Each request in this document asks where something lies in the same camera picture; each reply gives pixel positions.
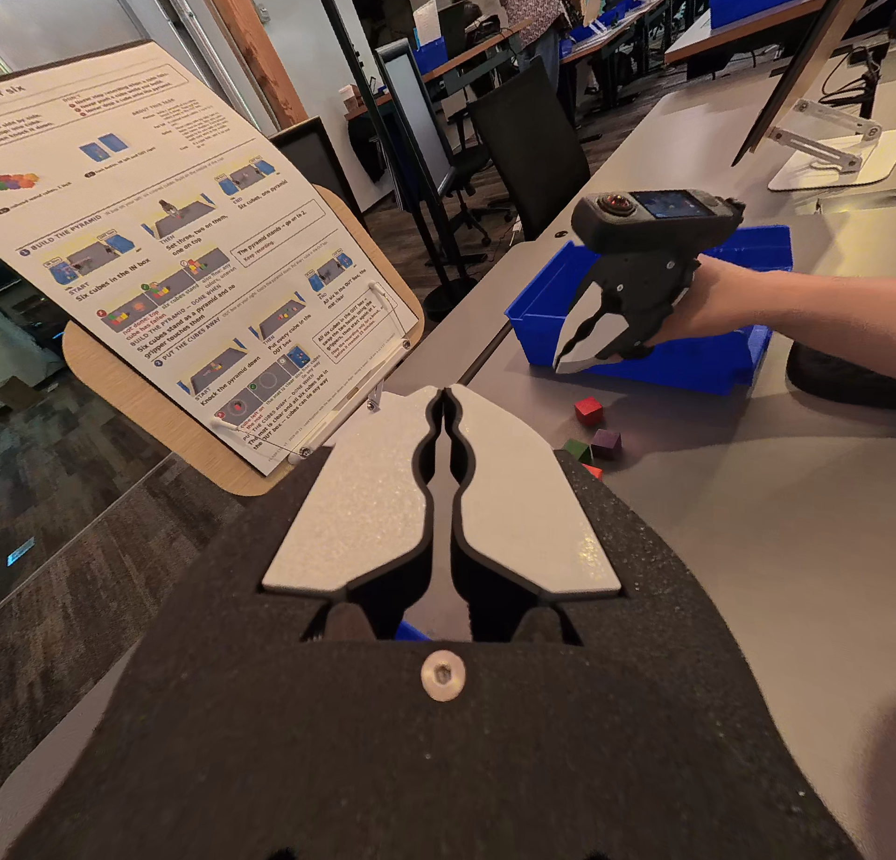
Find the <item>person's right hand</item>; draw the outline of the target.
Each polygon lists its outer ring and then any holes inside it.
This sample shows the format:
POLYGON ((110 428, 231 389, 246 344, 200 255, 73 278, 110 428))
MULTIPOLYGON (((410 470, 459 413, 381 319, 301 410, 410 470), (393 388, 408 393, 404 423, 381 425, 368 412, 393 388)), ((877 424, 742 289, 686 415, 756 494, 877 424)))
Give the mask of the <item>person's right hand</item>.
POLYGON ((647 346, 716 337, 759 323, 763 275, 700 254, 692 282, 647 346))

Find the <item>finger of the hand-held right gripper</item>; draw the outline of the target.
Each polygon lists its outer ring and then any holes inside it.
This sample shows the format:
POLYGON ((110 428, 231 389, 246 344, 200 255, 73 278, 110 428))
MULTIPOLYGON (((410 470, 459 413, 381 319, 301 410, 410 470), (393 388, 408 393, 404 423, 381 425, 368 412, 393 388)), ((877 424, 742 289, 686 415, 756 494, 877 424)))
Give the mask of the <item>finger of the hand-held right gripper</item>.
POLYGON ((591 329, 589 332, 584 326, 579 329, 576 337, 581 337, 581 340, 569 348, 571 352, 562 359, 559 374, 579 373, 598 364, 599 354, 605 352, 629 328, 623 315, 603 303, 598 316, 587 324, 591 325, 591 329))
POLYGON ((569 348, 581 340, 581 337, 576 337, 579 329, 584 326, 589 332, 591 325, 587 323, 598 316, 601 305, 602 288, 596 282, 588 283, 579 299, 574 301, 562 325, 554 351, 554 373, 560 373, 562 359, 571 352, 569 348))

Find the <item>black office chair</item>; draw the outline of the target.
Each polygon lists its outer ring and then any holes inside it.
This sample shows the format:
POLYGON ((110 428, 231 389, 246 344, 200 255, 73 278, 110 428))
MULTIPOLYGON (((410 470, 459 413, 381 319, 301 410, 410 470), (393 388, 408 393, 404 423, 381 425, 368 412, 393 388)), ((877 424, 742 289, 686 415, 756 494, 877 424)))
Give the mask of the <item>black office chair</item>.
POLYGON ((588 182, 574 127, 548 80, 543 60, 469 106, 481 143, 454 156, 443 193, 464 187, 488 158, 507 188, 526 242, 537 240, 588 182))

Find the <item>dark display panel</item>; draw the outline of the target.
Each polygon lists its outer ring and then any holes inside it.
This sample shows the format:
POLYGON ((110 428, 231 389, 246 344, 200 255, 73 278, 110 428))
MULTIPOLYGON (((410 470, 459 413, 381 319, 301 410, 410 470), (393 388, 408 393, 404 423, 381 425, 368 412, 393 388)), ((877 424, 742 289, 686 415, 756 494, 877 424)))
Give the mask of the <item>dark display panel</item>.
POLYGON ((361 225, 366 226, 364 214, 320 116, 281 130, 270 138, 270 142, 309 182, 338 196, 361 225))

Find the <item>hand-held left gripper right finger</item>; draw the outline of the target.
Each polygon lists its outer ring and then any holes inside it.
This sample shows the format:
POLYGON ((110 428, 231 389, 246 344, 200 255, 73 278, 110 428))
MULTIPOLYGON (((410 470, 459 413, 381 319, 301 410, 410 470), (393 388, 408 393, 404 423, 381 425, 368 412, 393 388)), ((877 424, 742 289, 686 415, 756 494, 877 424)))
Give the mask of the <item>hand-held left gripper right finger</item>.
POLYGON ((535 608, 622 585, 550 445, 462 384, 443 395, 452 443, 451 572, 473 640, 510 640, 535 608))

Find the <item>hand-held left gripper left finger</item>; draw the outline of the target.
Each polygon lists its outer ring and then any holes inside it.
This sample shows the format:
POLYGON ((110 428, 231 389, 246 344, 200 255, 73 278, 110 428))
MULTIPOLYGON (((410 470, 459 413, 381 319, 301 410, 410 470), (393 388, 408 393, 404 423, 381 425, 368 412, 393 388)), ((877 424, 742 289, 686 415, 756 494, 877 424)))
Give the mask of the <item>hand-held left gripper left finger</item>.
POLYGON ((376 637, 394 638, 430 583, 441 423, 442 390, 426 386, 344 425, 262 588, 356 604, 376 637))

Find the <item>black padded wrist rest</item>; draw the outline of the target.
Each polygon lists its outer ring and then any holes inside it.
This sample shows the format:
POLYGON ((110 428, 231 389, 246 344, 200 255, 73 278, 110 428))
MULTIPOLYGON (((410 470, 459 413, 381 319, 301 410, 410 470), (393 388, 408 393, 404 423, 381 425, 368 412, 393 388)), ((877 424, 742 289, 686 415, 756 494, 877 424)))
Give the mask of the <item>black padded wrist rest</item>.
POLYGON ((806 394, 847 405, 895 409, 895 380, 794 342, 787 361, 790 384, 806 394))

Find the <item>printed instruction sheet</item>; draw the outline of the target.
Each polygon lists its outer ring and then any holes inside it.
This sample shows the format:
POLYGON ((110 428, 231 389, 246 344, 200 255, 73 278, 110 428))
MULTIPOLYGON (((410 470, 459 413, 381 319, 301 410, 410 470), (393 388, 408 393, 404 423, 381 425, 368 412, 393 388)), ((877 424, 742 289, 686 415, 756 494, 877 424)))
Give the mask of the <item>printed instruction sheet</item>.
POLYGON ((364 227, 152 41, 2 76, 2 260, 261 476, 408 355, 364 227))

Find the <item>person's right forearm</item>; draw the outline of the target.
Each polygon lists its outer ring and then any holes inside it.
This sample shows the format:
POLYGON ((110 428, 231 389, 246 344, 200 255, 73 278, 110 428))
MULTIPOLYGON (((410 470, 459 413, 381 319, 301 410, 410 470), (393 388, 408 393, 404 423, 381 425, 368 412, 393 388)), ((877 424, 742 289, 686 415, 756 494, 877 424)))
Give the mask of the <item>person's right forearm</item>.
POLYGON ((812 350, 895 376, 895 279, 770 278, 765 324, 812 350))

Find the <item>grey display screen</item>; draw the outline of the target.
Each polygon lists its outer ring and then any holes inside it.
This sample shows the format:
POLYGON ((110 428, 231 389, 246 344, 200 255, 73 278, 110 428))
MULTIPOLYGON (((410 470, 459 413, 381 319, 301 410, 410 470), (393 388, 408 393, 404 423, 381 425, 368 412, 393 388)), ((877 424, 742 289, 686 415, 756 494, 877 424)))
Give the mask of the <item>grey display screen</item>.
POLYGON ((409 40, 397 39, 377 48, 375 57, 411 148, 422 163, 427 183, 438 199, 450 193, 454 155, 438 123, 409 40))

